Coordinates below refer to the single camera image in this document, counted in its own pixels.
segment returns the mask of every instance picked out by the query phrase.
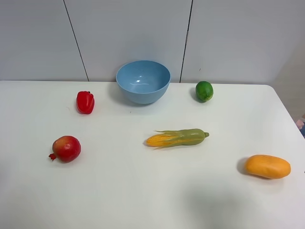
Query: corn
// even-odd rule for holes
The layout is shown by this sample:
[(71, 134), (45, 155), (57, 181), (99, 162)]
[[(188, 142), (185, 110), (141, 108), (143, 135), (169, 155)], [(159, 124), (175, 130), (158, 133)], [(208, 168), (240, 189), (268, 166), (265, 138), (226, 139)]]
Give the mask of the corn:
[(178, 130), (178, 131), (157, 131), (162, 134), (154, 135), (146, 140), (146, 144), (152, 147), (171, 147), (181, 145), (196, 145), (201, 143), (209, 133), (200, 129)]
[(160, 147), (160, 146), (166, 146), (172, 143), (179, 143), (182, 142), (183, 140), (179, 140), (177, 139), (176, 141), (171, 141), (171, 142), (166, 142), (166, 140), (170, 140), (170, 139), (175, 139), (177, 137), (173, 137), (173, 136), (166, 136), (166, 135), (154, 135), (150, 138), (148, 138), (146, 140), (146, 144), (148, 146), (153, 146), (153, 147)]

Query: bell pepper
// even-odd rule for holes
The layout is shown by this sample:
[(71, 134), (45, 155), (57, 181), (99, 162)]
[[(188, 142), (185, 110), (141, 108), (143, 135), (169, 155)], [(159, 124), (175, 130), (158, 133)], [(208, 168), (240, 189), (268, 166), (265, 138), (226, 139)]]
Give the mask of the bell pepper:
[(77, 109), (81, 114), (91, 114), (94, 107), (94, 97), (90, 92), (78, 92), (76, 98)]

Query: white table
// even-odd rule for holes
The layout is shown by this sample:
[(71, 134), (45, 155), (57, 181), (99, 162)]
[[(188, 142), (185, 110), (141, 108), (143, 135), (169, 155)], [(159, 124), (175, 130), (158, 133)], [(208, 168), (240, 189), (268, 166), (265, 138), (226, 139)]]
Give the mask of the white table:
[[(305, 140), (274, 90), (172, 83), (156, 103), (122, 98), (116, 83), (0, 82), (1, 229), (304, 229)], [(75, 109), (91, 91), (91, 115)], [(153, 150), (154, 130), (200, 128), (197, 146)], [(54, 140), (79, 139), (68, 164), (48, 158)], [(279, 180), (240, 173), (245, 157), (290, 162)]]

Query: bowl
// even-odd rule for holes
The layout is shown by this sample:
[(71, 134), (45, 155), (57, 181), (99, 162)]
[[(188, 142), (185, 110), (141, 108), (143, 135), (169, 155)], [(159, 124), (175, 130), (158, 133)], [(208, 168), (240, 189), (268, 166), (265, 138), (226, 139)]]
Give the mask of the bowl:
[(137, 104), (151, 104), (166, 92), (171, 74), (154, 61), (134, 61), (124, 65), (116, 74), (124, 96)]

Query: green lime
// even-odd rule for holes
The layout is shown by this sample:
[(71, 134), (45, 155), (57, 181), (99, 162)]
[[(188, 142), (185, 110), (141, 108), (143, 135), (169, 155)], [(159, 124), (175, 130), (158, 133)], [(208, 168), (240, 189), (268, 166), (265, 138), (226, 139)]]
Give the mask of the green lime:
[(213, 87), (207, 81), (200, 81), (196, 85), (196, 95), (202, 101), (209, 101), (213, 97)]

